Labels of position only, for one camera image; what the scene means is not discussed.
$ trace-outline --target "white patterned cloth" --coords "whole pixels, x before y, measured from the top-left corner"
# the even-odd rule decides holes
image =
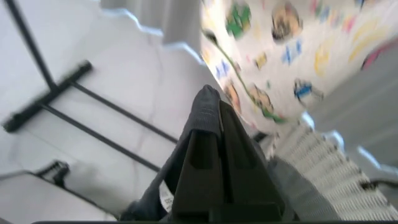
[[[303,123],[283,125],[266,156],[301,220],[398,220],[369,178],[331,142]]]
[[[397,11],[396,0],[203,0],[201,54],[236,112],[271,133],[375,60]]]

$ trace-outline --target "drying rack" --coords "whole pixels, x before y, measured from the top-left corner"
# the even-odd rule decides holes
[[[150,129],[151,131],[157,133],[158,135],[162,136],[163,138],[169,140],[172,143],[177,143],[177,139],[172,137],[171,135],[165,133],[164,131],[160,130],[159,128],[156,128],[155,126],[149,124],[148,122],[140,119],[139,117],[131,114],[130,112],[126,111],[125,109],[119,107],[118,105],[115,105],[114,103],[110,102],[109,100],[97,95],[96,93],[93,93],[92,91],[86,89],[85,87],[81,86],[77,81],[87,75],[90,71],[92,71],[93,66],[89,61],[84,61],[79,66],[70,71],[68,75],[65,76],[65,78],[59,83],[56,84],[39,52],[39,49],[37,48],[35,41],[30,34],[30,31],[24,21],[24,18],[22,16],[21,10],[19,9],[19,6],[14,0],[4,0],[5,5],[7,6],[10,15],[12,16],[14,22],[16,23],[16,26],[19,29],[19,32],[21,33],[21,36],[29,49],[30,53],[32,54],[35,63],[37,67],[40,70],[41,75],[43,76],[45,82],[49,86],[49,91],[46,92],[44,95],[40,95],[36,97],[33,102],[31,102],[29,105],[27,105],[22,111],[13,114],[2,126],[5,131],[8,133],[13,133],[17,131],[19,128],[21,128],[26,122],[28,122],[30,119],[32,119],[37,113],[39,113],[42,110],[48,111],[55,116],[59,117],[60,119],[70,123],[71,125],[75,126],[76,128],[84,131],[85,133],[93,136],[94,138],[100,140],[101,142],[107,144],[108,146],[114,148],[115,150],[125,154],[126,156],[134,159],[135,161],[141,163],[142,165],[150,168],[151,170],[158,172],[160,168],[153,163],[147,161],[146,159],[142,158],[141,156],[138,156],[137,154],[129,151],[128,149],[120,146],[116,142],[108,139],[107,137],[101,135],[100,133],[97,133],[96,131],[92,130],[91,128],[81,124],[80,122],[74,120],[73,118],[67,116],[66,114],[62,113],[61,111],[53,108],[50,106],[50,103],[55,100],[57,97],[59,97],[65,90],[69,88],[75,88],[77,90],[80,90],[82,93],[87,94],[88,96],[98,100],[99,102],[103,103],[104,105],[112,108],[113,110],[123,114],[127,118],[143,125],[145,128]]]

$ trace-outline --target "white tag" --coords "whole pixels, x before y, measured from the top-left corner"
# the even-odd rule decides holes
[[[170,212],[172,210],[174,195],[171,193],[164,180],[159,186],[159,197],[164,210]]]

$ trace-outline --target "floor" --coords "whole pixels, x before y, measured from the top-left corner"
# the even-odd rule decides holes
[[[192,100],[217,84],[184,50],[165,50],[161,37],[140,32],[127,16],[104,16],[98,1],[20,0],[55,80],[83,59],[95,70],[81,84],[179,137]],[[0,119],[46,89],[4,5],[0,5]],[[53,107],[161,166],[174,145],[77,90]],[[0,131],[0,174],[35,170],[54,159],[68,162],[67,186],[112,212],[140,196],[155,172],[77,128],[41,112],[20,131]]]

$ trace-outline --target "tiled floor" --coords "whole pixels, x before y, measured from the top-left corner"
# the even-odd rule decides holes
[[[104,16],[98,1],[20,0],[56,80],[87,58],[95,71],[81,84],[179,137],[193,97],[217,88],[184,50],[165,50],[126,16]],[[0,119],[46,88],[3,5],[0,6]],[[53,106],[161,166],[174,145],[77,90]],[[155,173],[48,112],[18,133],[0,131],[0,173],[37,169],[53,159],[72,166],[68,188],[114,212],[139,198]]]

